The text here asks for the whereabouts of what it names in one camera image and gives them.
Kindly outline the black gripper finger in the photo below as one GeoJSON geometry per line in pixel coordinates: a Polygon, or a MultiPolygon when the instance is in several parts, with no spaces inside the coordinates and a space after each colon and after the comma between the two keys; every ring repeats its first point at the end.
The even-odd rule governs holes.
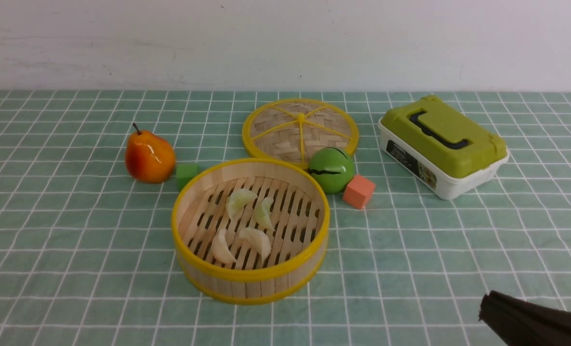
{"type": "Polygon", "coordinates": [[[492,290],[481,300],[478,319],[508,346],[571,346],[570,311],[492,290]]]}

